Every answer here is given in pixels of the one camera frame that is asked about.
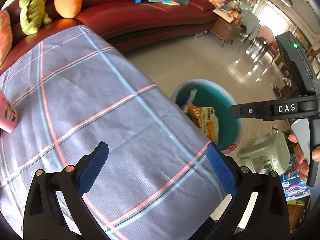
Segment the person's right hand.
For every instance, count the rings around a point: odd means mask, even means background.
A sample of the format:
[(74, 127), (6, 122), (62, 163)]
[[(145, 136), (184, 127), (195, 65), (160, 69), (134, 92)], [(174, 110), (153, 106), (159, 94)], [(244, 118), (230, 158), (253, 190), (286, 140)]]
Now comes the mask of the person's right hand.
[[(298, 163), (299, 177), (300, 177), (301, 180), (307, 181), (308, 174), (309, 174), (309, 165), (305, 161), (304, 153), (301, 150), (300, 145), (298, 143), (298, 139), (297, 139), (297, 137), (295, 136), (294, 133), (291, 133), (289, 135), (289, 141), (291, 141), (293, 143), (297, 143), (297, 146), (295, 148), (295, 158), (296, 158), (296, 161)], [(320, 159), (319, 146), (313, 150), (312, 159), (315, 162), (319, 163), (319, 159)]]

